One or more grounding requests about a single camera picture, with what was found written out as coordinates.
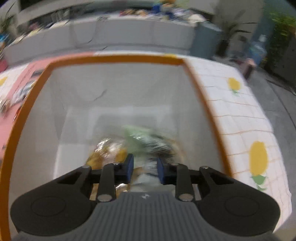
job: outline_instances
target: metal screw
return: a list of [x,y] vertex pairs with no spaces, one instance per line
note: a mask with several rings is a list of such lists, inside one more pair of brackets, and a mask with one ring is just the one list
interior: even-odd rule
[[189,193],[183,193],[179,196],[179,199],[183,202],[191,202],[193,200],[193,196]]
[[169,164],[172,165],[172,166],[177,166],[177,165],[179,165],[178,162],[170,162]]
[[109,202],[112,200],[112,196],[109,194],[101,194],[98,196],[100,202]]

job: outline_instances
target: potted plant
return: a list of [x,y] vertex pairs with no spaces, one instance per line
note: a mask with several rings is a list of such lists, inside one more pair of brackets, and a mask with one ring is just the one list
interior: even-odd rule
[[221,19],[220,22],[220,28],[222,29],[222,40],[220,44],[218,45],[218,50],[216,54],[220,57],[225,57],[226,56],[226,50],[228,49],[228,46],[230,44],[230,40],[236,33],[248,33],[250,34],[251,32],[246,31],[246,30],[241,30],[239,27],[244,24],[255,24],[255,22],[248,22],[248,23],[240,23],[239,19],[243,14],[246,12],[246,10],[241,10],[239,11],[232,20],[227,19],[222,14],[221,10],[217,11],[217,16]]
[[5,17],[0,17],[0,28],[1,28],[1,33],[3,35],[9,35],[9,27],[11,26],[11,24],[13,23],[13,19],[14,19],[14,14],[13,15],[8,15],[9,11],[11,10],[11,8],[13,7],[13,5],[16,2],[14,2],[11,7],[8,9]]
[[296,19],[276,12],[271,13],[271,19],[275,26],[269,42],[265,69],[272,72],[289,46],[291,38],[295,36]]

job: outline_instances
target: gray floor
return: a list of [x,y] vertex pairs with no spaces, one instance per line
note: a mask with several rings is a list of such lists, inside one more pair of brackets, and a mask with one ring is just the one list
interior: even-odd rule
[[263,71],[254,71],[248,84],[269,118],[282,151],[293,208],[283,227],[291,228],[296,223],[296,96],[268,82],[271,78]]

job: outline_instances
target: pink object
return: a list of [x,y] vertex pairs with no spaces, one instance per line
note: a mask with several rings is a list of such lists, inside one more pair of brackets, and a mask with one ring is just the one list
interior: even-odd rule
[[[20,74],[16,82],[13,84],[13,87],[9,91],[8,95],[6,96],[7,99],[11,99],[13,94],[18,88],[24,87],[25,84],[31,80],[31,76],[36,70],[44,69],[52,61],[68,58],[68,57],[74,57],[74,56],[93,56],[93,54],[94,52],[77,53],[77,54],[63,55],[63,56],[47,58],[47,59],[31,62],[27,66],[27,68]],[[16,104],[8,110],[5,118],[0,116],[0,170],[2,165],[1,160],[3,159],[4,153],[5,153],[5,148],[3,147],[6,146],[8,138],[10,136],[11,129],[14,125],[14,120],[18,112],[20,111],[20,107],[21,107],[20,104]]]
[[0,73],[6,70],[8,67],[8,64],[4,58],[0,60]]

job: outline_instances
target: water bottle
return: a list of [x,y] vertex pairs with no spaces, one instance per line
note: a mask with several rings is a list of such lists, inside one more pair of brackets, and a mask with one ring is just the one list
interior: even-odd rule
[[264,47],[265,41],[266,36],[261,35],[259,37],[259,40],[253,42],[249,48],[249,58],[252,58],[257,66],[261,63],[261,61],[265,58],[267,54]]

